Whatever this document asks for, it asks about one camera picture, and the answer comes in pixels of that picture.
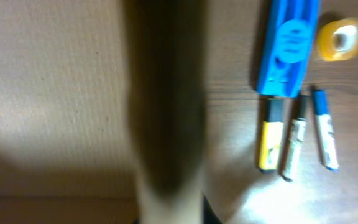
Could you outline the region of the yellow adhesive tape roll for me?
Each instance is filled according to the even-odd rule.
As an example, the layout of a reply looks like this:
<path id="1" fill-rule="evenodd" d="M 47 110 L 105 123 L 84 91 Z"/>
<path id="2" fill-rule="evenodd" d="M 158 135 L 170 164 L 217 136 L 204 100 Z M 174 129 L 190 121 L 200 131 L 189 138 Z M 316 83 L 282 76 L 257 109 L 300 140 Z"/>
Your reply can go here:
<path id="1" fill-rule="evenodd" d="M 316 49 L 324 61 L 349 60 L 358 55 L 358 19 L 345 18 L 323 26 Z"/>

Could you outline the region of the blue plastic tape dispenser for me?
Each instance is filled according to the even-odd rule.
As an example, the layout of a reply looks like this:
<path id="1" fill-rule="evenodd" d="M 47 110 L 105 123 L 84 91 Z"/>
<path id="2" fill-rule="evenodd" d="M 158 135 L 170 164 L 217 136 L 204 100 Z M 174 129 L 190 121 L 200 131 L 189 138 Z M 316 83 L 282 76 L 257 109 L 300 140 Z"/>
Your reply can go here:
<path id="1" fill-rule="evenodd" d="M 271 1 L 256 90 L 260 95 L 294 98 L 303 83 L 319 0 Z"/>

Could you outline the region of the blue cap whiteboard marker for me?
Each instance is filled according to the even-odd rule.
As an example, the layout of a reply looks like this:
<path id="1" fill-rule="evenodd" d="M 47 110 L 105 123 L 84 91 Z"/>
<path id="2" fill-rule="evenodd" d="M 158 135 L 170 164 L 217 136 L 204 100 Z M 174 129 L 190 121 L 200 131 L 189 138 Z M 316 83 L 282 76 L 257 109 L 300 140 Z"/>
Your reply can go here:
<path id="1" fill-rule="evenodd" d="M 323 166 L 335 171 L 339 169 L 339 163 L 326 92 L 321 89 L 313 90 L 312 97 Z"/>

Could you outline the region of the black cap whiteboard marker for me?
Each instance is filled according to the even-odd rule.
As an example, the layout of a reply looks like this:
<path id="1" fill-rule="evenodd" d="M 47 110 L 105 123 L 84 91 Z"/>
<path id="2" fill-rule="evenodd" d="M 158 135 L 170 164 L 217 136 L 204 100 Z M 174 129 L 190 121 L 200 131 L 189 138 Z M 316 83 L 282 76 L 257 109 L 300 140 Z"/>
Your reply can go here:
<path id="1" fill-rule="evenodd" d="M 303 141 L 306 131 L 306 109 L 309 96 L 300 95 L 296 101 L 295 116 L 291 121 L 290 134 L 288 137 L 288 148 L 285 156 L 285 164 L 282 170 L 283 178 L 288 182 L 293 182 L 297 172 L 300 160 L 300 152 L 303 147 Z"/>

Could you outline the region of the yellow highlighter black cap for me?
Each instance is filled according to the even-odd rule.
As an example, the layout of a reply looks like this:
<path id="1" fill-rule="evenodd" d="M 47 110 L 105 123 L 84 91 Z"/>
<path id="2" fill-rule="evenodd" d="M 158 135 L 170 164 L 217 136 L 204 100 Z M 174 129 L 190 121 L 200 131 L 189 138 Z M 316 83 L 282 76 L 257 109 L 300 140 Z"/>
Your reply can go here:
<path id="1" fill-rule="evenodd" d="M 258 167 L 262 172 L 270 172 L 278 167 L 283 135 L 284 100 L 269 98 L 266 101 Z"/>

